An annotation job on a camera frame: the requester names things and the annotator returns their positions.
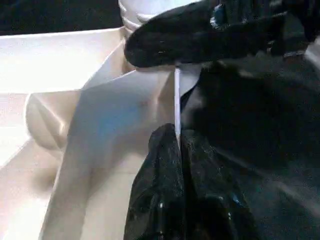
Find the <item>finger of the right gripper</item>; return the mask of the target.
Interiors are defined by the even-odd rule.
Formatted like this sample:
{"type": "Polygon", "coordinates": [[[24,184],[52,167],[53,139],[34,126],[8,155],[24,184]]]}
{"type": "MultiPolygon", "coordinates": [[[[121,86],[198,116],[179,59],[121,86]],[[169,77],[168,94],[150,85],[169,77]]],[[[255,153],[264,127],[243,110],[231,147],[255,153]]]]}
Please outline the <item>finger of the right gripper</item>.
{"type": "Polygon", "coordinates": [[[286,12],[280,0],[193,2],[141,25],[127,39],[124,55],[135,67],[241,59],[282,38],[286,12]]]}

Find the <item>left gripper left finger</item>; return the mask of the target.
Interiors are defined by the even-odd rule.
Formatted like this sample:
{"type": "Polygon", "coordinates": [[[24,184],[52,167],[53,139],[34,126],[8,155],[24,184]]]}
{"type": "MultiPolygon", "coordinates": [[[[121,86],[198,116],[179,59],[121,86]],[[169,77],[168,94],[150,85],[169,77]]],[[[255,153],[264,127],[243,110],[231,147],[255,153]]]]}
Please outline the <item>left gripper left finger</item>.
{"type": "Polygon", "coordinates": [[[131,186],[123,238],[183,240],[186,196],[175,126],[166,123],[148,142],[148,154],[131,186]]]}

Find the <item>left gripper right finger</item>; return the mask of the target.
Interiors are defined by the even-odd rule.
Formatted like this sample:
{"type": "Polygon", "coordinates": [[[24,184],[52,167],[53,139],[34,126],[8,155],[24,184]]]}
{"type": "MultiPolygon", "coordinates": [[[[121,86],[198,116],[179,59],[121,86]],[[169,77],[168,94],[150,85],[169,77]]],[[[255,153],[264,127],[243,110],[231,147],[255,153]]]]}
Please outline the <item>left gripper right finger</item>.
{"type": "Polygon", "coordinates": [[[245,197],[207,138],[194,130],[180,135],[186,194],[187,239],[258,240],[245,197]]]}

